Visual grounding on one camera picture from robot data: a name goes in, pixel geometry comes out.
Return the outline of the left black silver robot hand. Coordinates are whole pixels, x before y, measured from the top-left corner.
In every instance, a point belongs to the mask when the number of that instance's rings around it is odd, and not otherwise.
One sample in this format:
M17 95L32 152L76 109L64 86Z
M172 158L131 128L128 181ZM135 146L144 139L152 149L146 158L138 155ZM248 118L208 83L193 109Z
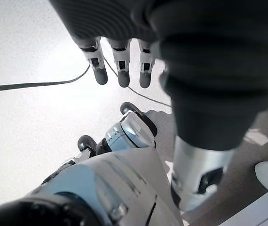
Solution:
M53 0L79 47L103 36L150 44L165 62L176 137L172 197L212 196L257 114L268 109L268 0Z

